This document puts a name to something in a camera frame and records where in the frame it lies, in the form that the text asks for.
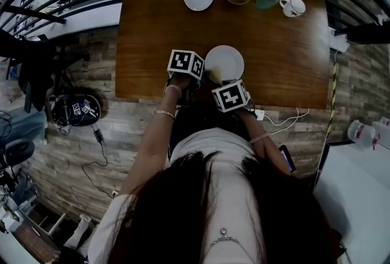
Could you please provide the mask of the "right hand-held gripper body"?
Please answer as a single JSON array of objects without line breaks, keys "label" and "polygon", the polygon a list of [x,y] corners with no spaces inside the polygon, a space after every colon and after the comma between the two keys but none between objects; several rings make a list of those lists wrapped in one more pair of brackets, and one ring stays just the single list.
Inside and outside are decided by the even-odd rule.
[{"label": "right hand-held gripper body", "polygon": [[242,79],[211,91],[220,112],[226,113],[248,105],[251,100]]}]

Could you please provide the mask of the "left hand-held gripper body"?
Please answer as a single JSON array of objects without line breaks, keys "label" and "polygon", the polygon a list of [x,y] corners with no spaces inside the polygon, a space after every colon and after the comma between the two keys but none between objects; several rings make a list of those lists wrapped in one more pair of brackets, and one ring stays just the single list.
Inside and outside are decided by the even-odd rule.
[{"label": "left hand-held gripper body", "polygon": [[169,79],[166,85],[169,85],[174,76],[178,74],[189,75],[194,82],[183,91],[183,98],[194,98],[196,91],[202,85],[204,59],[194,51],[173,49],[168,62],[167,72]]}]

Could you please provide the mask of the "person's left hand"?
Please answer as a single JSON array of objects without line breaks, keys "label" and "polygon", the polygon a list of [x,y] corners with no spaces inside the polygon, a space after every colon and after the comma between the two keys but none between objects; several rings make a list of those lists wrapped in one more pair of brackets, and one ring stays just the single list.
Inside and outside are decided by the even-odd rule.
[{"label": "person's left hand", "polygon": [[174,76],[168,79],[163,93],[165,95],[169,90],[175,90],[179,97],[181,97],[182,91],[188,86],[189,82],[190,80],[187,77]]}]

